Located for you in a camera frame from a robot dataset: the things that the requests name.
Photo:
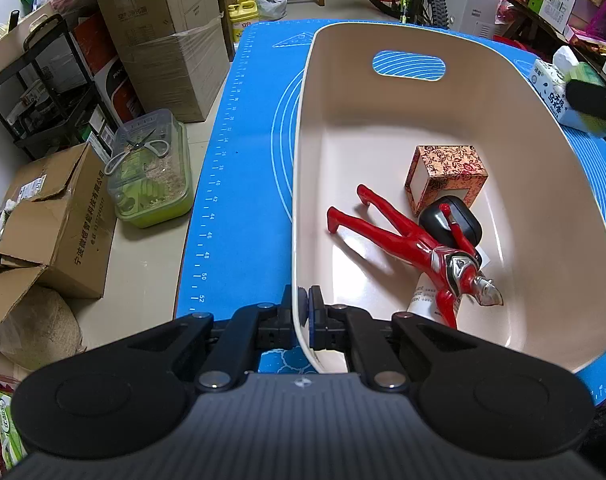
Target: metal screw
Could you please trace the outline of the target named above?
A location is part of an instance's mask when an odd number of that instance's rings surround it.
[[[405,376],[392,370],[386,370],[376,374],[374,382],[383,388],[398,388],[405,384]]]
[[[199,384],[206,388],[222,388],[229,384],[232,378],[225,372],[220,370],[210,370],[209,372],[202,373],[199,377]]]

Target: action figure leg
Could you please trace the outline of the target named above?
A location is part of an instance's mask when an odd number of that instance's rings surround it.
[[[381,211],[381,214],[387,218],[394,228],[405,237],[418,238],[425,242],[430,248],[435,248],[439,243],[434,240],[425,229],[420,227],[416,222],[407,218],[404,214],[397,211],[387,200],[374,193],[371,189],[363,184],[356,188],[356,194],[365,205],[370,203]]]
[[[362,218],[346,215],[336,207],[331,207],[327,210],[327,230],[331,233],[336,233],[339,225],[347,227],[350,231],[354,231],[361,236],[365,236],[392,256],[403,260],[406,259],[402,254],[405,245],[403,237],[376,227]]]

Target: black metal shelf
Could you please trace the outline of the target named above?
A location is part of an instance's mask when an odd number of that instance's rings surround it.
[[[74,57],[75,62],[77,63],[77,66],[86,81],[81,98],[78,99],[78,101],[72,106],[70,106],[69,103],[66,105],[64,97],[52,87],[36,60],[39,54],[41,54],[46,48],[48,48],[49,45],[51,45],[61,36],[66,39],[66,43],[68,44],[72,56]],[[50,16],[30,33],[30,35],[24,41],[24,51],[25,53],[21,55],[21,57],[14,60],[10,65],[0,71],[0,86],[10,79],[16,77],[23,89],[27,90],[27,85],[20,72],[28,67],[32,67],[37,77],[42,81],[43,86],[48,93],[49,99],[51,99],[52,103],[57,109],[60,120],[54,126],[51,126],[50,121],[44,128],[20,132],[12,124],[10,124],[0,112],[0,121],[8,133],[10,133],[10,135],[13,137],[14,144],[17,147],[23,149],[30,158],[34,159],[35,156],[31,152],[30,148],[35,148],[39,144],[44,144],[54,139],[64,139],[64,145],[66,143],[71,145],[85,142],[85,140],[82,139],[79,131],[80,124],[77,123],[79,122],[80,118],[83,117],[84,112],[88,110],[88,108],[96,106],[101,108],[101,111],[103,112],[103,115],[108,121],[110,127],[113,129],[113,131],[116,131],[118,126],[114,120],[112,112],[109,110],[106,103],[103,101],[101,94],[99,94],[98,90],[96,89],[94,80],[83,63],[83,60],[81,60],[74,42],[72,41],[72,37],[70,36],[68,26],[60,14]],[[101,142],[101,144],[104,146],[107,153],[110,153],[110,148],[105,145],[101,139],[99,139],[99,142]]]

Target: white tissue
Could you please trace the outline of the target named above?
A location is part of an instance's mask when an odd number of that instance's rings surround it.
[[[570,70],[579,65],[579,60],[567,45],[563,45],[554,53],[552,63],[563,76],[567,76]]]

